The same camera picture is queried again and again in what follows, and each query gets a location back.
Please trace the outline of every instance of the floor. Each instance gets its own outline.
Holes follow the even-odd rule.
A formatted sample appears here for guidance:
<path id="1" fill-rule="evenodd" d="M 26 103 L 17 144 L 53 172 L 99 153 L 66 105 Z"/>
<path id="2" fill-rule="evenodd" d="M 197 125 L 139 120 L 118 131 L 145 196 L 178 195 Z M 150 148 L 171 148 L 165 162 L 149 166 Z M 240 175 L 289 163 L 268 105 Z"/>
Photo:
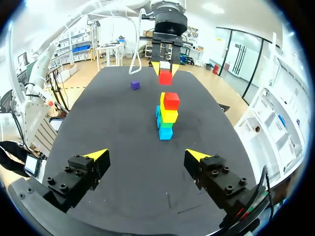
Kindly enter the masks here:
<path id="1" fill-rule="evenodd" d="M 141 61 L 142 66 L 149 65 L 149 62 L 146 59 L 141 59 Z M 125 66 L 129 66 L 130 63 L 131 59 L 124 59 Z M 67 105 L 70 109 L 85 87 L 98 73 L 96 61 L 77 62 L 76 65 L 78 66 L 78 71 L 66 82 L 64 82 L 64 84 L 59 84 L 62 88 L 62 94 L 67 100 Z M 179 70 L 192 73 L 218 103 L 230 107 L 230 109 L 225 114 L 233 126 L 247 110 L 248 105 L 240 97 L 240 95 L 226 81 L 213 74 L 211 71 L 206 70 L 204 67 L 192 65 L 182 65 Z M 54 108 L 51 109 L 49 115 L 57 115 L 57 112 Z M 0 166 L 0 177 L 2 178 L 5 186 L 8 186 L 11 182 L 20 178 L 20 176 L 14 174 L 13 172 L 7 171 L 2 166 Z"/>

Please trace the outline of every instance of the blue block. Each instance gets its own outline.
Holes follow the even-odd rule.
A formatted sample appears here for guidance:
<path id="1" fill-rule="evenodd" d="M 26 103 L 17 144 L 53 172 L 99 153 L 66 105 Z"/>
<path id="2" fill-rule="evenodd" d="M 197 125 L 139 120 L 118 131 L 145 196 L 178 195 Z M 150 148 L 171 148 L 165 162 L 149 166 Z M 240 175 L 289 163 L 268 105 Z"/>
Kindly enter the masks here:
<path id="1" fill-rule="evenodd" d="M 161 127 L 161 117 L 159 116 L 157 118 L 157 128 L 159 129 Z"/>
<path id="2" fill-rule="evenodd" d="M 159 116 L 159 106 L 157 106 L 157 109 L 156 109 L 156 119 L 158 118 Z"/>
<path id="3" fill-rule="evenodd" d="M 173 136 L 172 128 L 160 128 L 158 131 L 160 140 L 170 140 Z"/>

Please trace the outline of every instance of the black table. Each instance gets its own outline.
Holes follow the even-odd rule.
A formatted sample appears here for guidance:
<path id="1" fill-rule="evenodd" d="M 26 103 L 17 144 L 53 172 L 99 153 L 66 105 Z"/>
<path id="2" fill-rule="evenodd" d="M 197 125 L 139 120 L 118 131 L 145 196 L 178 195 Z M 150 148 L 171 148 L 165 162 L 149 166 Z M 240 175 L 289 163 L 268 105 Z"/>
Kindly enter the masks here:
<path id="1" fill-rule="evenodd" d="M 214 98 L 191 74 L 178 71 L 172 86 L 160 86 L 150 67 L 101 70 L 64 120 L 47 161 L 45 178 L 67 159 L 104 148 L 111 167 L 94 192 L 68 214 L 100 228 L 138 234 L 206 235 L 225 216 L 184 168 L 185 149 L 219 154 L 232 171 L 255 185 L 251 164 L 233 126 Z M 130 81 L 140 82 L 139 90 Z M 155 120 L 163 91 L 181 100 L 173 138 L 160 141 Z"/>

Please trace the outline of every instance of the ceiling light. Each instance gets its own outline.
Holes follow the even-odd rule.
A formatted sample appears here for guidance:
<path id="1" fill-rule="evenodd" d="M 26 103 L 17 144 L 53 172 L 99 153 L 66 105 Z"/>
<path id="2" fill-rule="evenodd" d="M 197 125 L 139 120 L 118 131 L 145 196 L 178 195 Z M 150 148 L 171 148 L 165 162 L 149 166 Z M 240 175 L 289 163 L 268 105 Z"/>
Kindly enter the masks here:
<path id="1" fill-rule="evenodd" d="M 202 7 L 204 9 L 210 11 L 213 14 L 223 14 L 224 13 L 223 8 L 219 7 L 218 5 L 216 5 L 216 4 L 212 3 L 212 2 L 203 4 Z"/>

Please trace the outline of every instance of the screw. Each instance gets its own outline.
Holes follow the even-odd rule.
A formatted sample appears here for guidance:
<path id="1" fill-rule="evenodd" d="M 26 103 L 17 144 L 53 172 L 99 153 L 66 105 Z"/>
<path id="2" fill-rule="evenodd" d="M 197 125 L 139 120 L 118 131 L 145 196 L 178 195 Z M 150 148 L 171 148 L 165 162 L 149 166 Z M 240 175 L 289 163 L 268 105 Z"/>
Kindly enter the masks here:
<path id="1" fill-rule="evenodd" d="M 228 173 L 230 171 L 230 169 L 226 166 L 223 168 L 223 173 Z"/>
<path id="2" fill-rule="evenodd" d="M 66 172 L 71 172 L 71 168 L 69 167 L 69 166 L 66 166 L 65 168 L 64 168 L 64 171 L 66 171 Z"/>
<path id="3" fill-rule="evenodd" d="M 66 192 L 68 190 L 68 186 L 63 183 L 63 184 L 60 185 L 60 190 L 62 192 Z"/>
<path id="4" fill-rule="evenodd" d="M 211 172 L 212 177 L 217 177 L 218 176 L 218 171 L 212 171 Z"/>
<path id="5" fill-rule="evenodd" d="M 227 194 L 230 194 L 233 191 L 233 186 L 232 185 L 228 185 L 227 187 L 225 187 L 225 191 Z"/>
<path id="6" fill-rule="evenodd" d="M 239 185 L 245 186 L 247 184 L 247 179 L 246 178 L 241 178 L 239 181 Z"/>
<path id="7" fill-rule="evenodd" d="M 50 185 L 54 185 L 55 184 L 55 180 L 51 177 L 48 177 L 47 178 L 47 182 L 50 184 Z"/>
<path id="8" fill-rule="evenodd" d="M 78 177 L 81 177 L 82 176 L 82 171 L 80 171 L 80 170 L 76 171 L 75 175 L 78 176 Z"/>

